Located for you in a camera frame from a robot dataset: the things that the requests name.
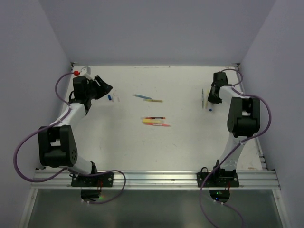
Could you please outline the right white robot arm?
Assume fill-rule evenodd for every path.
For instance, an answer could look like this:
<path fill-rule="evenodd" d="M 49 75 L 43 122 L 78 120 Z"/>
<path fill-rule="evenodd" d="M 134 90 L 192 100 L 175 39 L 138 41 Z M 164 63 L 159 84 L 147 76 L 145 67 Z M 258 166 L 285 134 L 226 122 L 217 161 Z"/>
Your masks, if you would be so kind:
<path fill-rule="evenodd" d="M 229 105 L 229 137 L 223 154 L 205 179 L 206 185 L 224 187 L 230 183 L 238 187 L 237 162 L 247 139 L 260 129 L 260 100 L 235 91 L 234 86 L 228 83 L 226 73 L 216 72 L 213 74 L 208 102 L 217 105 L 226 102 Z"/>

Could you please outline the blue white marker pen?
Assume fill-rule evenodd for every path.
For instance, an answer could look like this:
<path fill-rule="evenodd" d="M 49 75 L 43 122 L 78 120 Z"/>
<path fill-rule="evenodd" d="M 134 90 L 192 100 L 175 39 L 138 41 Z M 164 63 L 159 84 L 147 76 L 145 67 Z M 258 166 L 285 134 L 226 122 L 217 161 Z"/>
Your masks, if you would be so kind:
<path fill-rule="evenodd" d="M 209 111 L 212 112 L 212 110 L 213 110 L 213 104 L 210 103 L 210 104 L 209 104 Z"/>

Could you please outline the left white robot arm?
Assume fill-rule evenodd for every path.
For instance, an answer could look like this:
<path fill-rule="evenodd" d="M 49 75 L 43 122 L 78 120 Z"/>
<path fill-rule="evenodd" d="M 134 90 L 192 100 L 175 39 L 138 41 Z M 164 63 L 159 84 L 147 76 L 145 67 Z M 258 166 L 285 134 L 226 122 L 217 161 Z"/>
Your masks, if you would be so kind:
<path fill-rule="evenodd" d="M 98 183 L 96 165 L 78 155 L 73 130 L 89 112 L 92 100 L 98 100 L 110 93 L 112 86 L 100 76 L 93 79 L 86 76 L 73 78 L 67 108 L 53 126 L 38 133 L 39 160 L 41 165 L 52 168 L 67 168 L 82 175 L 87 186 Z"/>

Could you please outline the yellow thin pen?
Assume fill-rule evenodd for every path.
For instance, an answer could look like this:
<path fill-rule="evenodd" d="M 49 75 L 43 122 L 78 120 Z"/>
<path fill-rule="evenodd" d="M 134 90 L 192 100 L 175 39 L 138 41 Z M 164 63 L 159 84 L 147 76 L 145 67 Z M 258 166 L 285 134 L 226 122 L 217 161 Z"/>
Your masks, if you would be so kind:
<path fill-rule="evenodd" d="M 209 96 L 209 90 L 206 92 L 206 98 L 205 98 L 205 109 L 208 108 L 208 96 Z"/>

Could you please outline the blue highlighter pen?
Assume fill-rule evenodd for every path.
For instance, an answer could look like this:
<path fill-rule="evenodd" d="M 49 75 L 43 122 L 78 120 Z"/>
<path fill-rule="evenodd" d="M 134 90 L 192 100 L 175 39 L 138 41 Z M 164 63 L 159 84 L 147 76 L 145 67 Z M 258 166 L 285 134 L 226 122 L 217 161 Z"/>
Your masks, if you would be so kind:
<path fill-rule="evenodd" d="M 133 96 L 138 97 L 138 98 L 142 98 L 142 99 L 147 99 L 147 100 L 152 99 L 151 97 L 144 96 L 144 95 L 139 95 L 139 94 L 133 94 Z"/>

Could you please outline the green thin pen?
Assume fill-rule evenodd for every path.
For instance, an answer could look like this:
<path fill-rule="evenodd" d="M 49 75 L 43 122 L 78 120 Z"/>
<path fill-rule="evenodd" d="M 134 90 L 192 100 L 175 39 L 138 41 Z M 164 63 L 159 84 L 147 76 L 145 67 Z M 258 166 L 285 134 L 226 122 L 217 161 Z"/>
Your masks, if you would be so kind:
<path fill-rule="evenodd" d="M 204 89 L 202 89 L 202 91 L 201 91 L 201 106 L 202 106 L 202 109 L 204 109 L 204 105 L 205 105 L 205 102 L 204 102 Z"/>

